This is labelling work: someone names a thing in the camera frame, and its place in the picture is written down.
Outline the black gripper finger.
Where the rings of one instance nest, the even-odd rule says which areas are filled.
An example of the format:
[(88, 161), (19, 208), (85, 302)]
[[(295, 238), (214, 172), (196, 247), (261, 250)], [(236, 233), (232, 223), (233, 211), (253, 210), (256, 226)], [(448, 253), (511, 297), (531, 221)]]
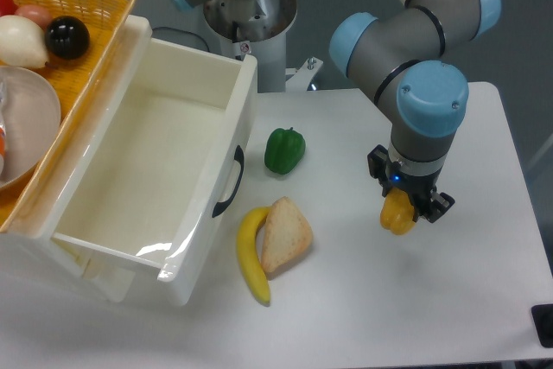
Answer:
[(379, 144), (368, 155), (367, 163), (369, 174), (374, 179), (386, 179), (386, 163), (388, 160), (387, 149)]
[(415, 196), (414, 221), (423, 218), (429, 223), (438, 221), (455, 204), (449, 194), (432, 189), (428, 194)]

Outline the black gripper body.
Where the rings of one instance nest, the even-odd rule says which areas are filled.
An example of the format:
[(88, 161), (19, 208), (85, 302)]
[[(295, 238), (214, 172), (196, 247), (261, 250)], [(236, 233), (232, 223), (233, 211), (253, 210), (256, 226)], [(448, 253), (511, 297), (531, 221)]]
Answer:
[(403, 156), (392, 144), (376, 147), (376, 180), (385, 197), (393, 188), (404, 191), (412, 205), (429, 205), (436, 194), (441, 159), (417, 162)]

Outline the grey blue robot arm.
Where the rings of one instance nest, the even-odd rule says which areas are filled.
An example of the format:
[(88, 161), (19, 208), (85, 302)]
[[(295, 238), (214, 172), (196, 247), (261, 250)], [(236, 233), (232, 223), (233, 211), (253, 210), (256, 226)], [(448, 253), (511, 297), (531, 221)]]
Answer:
[[(296, 0), (172, 0), (179, 10), (199, 7), (221, 53), (254, 56), (263, 91), (285, 83), (286, 34)], [(368, 168), (385, 193), (403, 190), (415, 219), (435, 222), (454, 204), (436, 188), (454, 135), (465, 116), (468, 85), (442, 56), (492, 28), (501, 0), (400, 0), (387, 21), (368, 13), (345, 19), (329, 53), (335, 66), (391, 122), (388, 146), (368, 155)]]

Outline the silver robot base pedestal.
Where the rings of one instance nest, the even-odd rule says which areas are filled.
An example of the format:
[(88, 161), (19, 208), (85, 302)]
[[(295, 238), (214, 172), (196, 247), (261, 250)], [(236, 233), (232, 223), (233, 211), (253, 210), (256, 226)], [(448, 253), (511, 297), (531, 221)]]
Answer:
[(257, 59), (259, 92), (285, 89), (286, 36), (296, 20), (296, 0), (210, 0), (203, 15), (222, 55)]

